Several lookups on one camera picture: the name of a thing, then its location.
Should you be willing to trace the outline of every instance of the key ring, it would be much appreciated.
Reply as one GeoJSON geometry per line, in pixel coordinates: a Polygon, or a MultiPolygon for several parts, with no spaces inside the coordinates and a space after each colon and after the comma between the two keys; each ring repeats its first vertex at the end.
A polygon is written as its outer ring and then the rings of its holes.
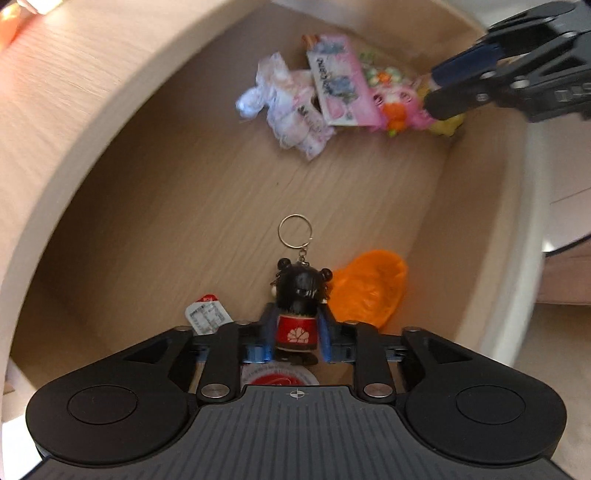
{"type": "Polygon", "coordinates": [[[293,248],[294,250],[299,250],[300,254],[298,256],[298,263],[302,264],[302,265],[310,265],[307,261],[306,261],[306,254],[308,253],[308,245],[310,245],[310,242],[312,241],[312,224],[310,223],[310,221],[303,215],[300,215],[299,213],[294,213],[292,215],[288,215],[286,216],[281,223],[279,224],[279,226],[277,227],[277,235],[279,236],[279,240],[281,240],[281,243],[284,244],[286,247],[288,248],[293,248]],[[290,218],[301,218],[303,221],[305,221],[308,224],[308,228],[310,229],[310,237],[308,239],[307,242],[301,244],[301,245],[291,245],[289,243],[287,243],[284,238],[281,236],[281,227],[283,226],[283,224],[285,223],[285,221],[289,220],[290,218]]]}
{"type": "Polygon", "coordinates": [[[310,242],[312,241],[312,224],[310,223],[310,221],[303,215],[300,215],[299,213],[293,213],[292,215],[288,215],[286,216],[281,223],[279,224],[279,226],[277,227],[277,235],[279,236],[279,240],[281,240],[281,243],[284,244],[286,247],[288,248],[293,248],[294,250],[303,250],[306,249],[308,247],[308,245],[310,245],[310,242]],[[307,242],[301,244],[301,245],[291,245],[289,243],[287,243],[285,240],[283,240],[283,237],[281,236],[281,227],[283,227],[283,224],[289,220],[290,218],[301,218],[303,221],[305,221],[308,224],[308,228],[310,229],[310,237],[308,239],[307,242]]]}

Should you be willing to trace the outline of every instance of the orange plastic bag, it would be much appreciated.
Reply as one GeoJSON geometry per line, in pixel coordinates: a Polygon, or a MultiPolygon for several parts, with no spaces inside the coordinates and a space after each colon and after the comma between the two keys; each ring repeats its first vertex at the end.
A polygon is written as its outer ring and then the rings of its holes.
{"type": "Polygon", "coordinates": [[[383,327],[406,291],[408,267],[393,252],[373,250],[334,272],[329,307],[338,322],[357,320],[383,327]]]}

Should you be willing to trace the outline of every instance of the bear ear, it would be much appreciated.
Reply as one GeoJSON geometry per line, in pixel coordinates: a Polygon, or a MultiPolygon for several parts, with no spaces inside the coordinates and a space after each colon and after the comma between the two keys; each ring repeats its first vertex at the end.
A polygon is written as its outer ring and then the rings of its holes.
{"type": "Polygon", "coordinates": [[[283,270],[291,265],[291,260],[289,258],[282,258],[277,262],[277,268],[279,270],[283,270]]]}
{"type": "Polygon", "coordinates": [[[328,268],[323,268],[320,270],[320,275],[324,278],[324,281],[332,280],[332,272],[328,268]]]}

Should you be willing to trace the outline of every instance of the black bear figurine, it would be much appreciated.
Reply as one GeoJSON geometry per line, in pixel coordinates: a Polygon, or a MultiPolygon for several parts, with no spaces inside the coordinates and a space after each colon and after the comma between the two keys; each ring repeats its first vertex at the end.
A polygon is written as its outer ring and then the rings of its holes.
{"type": "Polygon", "coordinates": [[[273,282],[280,310],[276,347],[289,352],[315,350],[318,305],[327,299],[326,283],[332,279],[332,272],[328,268],[318,271],[305,262],[292,264],[289,258],[280,259],[277,268],[273,282]]]}

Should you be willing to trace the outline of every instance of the wooden bin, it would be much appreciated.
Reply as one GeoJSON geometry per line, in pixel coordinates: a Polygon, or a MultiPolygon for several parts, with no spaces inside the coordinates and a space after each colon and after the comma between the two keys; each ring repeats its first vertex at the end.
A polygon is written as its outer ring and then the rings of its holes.
{"type": "Polygon", "coordinates": [[[304,33],[346,31],[427,72],[477,25],[435,0],[124,3],[72,0],[0,58],[20,82],[1,93],[0,371],[11,349],[32,392],[186,323],[206,293],[255,319],[294,258],[276,233],[291,213],[312,221],[319,268],[374,248],[407,260],[386,332],[419,325],[512,362],[545,199],[519,114],[471,112],[452,139],[342,131],[308,163],[234,108],[259,59],[306,66],[304,33]]]}

